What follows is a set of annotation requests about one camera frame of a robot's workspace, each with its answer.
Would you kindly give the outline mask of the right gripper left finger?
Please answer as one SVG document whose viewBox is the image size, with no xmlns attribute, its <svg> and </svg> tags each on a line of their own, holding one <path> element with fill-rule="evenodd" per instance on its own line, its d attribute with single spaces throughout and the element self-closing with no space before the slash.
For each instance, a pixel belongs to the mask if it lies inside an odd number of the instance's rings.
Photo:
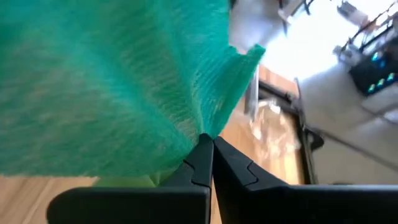
<svg viewBox="0 0 398 224">
<path fill-rule="evenodd" d="M 201 134 L 158 187 L 78 187 L 58 194 L 48 224 L 209 224 L 213 140 Z"/>
</svg>

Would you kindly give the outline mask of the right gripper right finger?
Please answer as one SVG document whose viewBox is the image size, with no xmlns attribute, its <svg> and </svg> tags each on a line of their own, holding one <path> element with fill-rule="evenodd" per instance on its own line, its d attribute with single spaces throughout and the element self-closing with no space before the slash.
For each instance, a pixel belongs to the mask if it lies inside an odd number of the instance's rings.
<svg viewBox="0 0 398 224">
<path fill-rule="evenodd" d="M 398 224 L 398 185 L 289 185 L 223 138 L 214 145 L 223 224 Z"/>
</svg>

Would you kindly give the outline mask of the green elastic bandage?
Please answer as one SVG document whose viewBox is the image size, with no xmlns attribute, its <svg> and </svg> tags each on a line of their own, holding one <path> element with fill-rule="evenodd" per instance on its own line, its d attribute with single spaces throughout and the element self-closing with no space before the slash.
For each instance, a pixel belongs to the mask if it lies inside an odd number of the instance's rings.
<svg viewBox="0 0 398 224">
<path fill-rule="evenodd" d="M 176 169 L 169 169 L 140 177 L 101 177 L 93 184 L 94 187 L 129 187 L 153 188 L 169 178 Z"/>
</svg>

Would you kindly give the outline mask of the teal elastic bandage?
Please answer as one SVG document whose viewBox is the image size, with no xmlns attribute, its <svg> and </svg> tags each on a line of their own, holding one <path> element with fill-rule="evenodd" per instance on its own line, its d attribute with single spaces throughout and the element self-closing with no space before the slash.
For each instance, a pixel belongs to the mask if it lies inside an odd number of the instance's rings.
<svg viewBox="0 0 398 224">
<path fill-rule="evenodd" d="M 0 0 L 0 174 L 176 168 L 264 54 L 228 25 L 228 0 Z"/>
</svg>

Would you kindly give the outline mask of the clear plastic bag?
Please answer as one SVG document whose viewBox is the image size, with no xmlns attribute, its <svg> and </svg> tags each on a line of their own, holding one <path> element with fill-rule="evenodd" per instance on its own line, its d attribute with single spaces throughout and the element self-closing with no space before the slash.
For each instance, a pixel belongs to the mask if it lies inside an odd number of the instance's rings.
<svg viewBox="0 0 398 224">
<path fill-rule="evenodd" d="M 262 159 L 276 159 L 298 151 L 302 144 L 295 124 L 294 96 L 272 82 L 277 76 L 260 65 L 244 94 L 244 115 Z"/>
</svg>

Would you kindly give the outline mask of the black computer tower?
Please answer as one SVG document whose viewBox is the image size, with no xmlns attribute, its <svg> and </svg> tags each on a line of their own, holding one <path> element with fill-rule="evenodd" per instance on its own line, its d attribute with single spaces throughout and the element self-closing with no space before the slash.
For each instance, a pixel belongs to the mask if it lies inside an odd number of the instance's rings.
<svg viewBox="0 0 398 224">
<path fill-rule="evenodd" d="M 365 56 L 350 69 L 349 74 L 364 96 L 373 95 L 398 82 L 398 37 Z"/>
</svg>

